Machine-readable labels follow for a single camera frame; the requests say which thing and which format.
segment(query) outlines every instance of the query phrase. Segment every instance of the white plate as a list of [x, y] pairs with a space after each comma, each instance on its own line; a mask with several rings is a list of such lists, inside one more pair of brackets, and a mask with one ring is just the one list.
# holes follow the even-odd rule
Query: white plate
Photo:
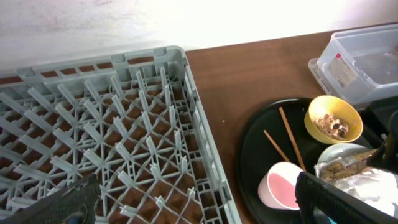
[[321, 162], [330, 162], [339, 157], [353, 156], [362, 152], [370, 151], [370, 149], [353, 143], [339, 143], [327, 147], [318, 159]]

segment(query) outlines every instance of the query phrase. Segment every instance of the white cup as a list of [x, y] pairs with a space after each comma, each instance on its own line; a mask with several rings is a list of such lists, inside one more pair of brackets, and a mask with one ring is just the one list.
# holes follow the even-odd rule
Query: white cup
[[294, 191], [301, 172], [300, 167], [290, 162], [274, 164], [259, 184], [261, 201], [270, 208], [300, 210]]

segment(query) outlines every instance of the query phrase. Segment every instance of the plastic container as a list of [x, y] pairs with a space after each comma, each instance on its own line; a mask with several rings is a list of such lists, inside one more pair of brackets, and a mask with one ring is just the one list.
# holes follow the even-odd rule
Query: plastic container
[[96, 223], [241, 223], [181, 48], [0, 76], [0, 219], [94, 173]]
[[334, 33], [317, 65], [326, 93], [352, 105], [398, 95], [398, 24]]

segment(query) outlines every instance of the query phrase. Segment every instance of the clear plastic storage container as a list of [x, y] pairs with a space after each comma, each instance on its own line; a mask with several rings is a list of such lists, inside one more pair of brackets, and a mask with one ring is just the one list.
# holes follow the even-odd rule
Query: clear plastic storage container
[[352, 105], [396, 96], [398, 24], [336, 32], [318, 68], [308, 65], [327, 94]]

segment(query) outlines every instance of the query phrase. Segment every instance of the wooden countertop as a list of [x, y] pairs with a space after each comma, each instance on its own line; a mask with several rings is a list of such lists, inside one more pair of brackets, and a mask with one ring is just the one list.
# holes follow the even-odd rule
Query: wooden countertop
[[255, 223], [240, 195], [235, 154], [249, 117], [272, 100], [324, 94], [308, 61], [333, 32], [187, 52], [193, 77], [243, 223]]

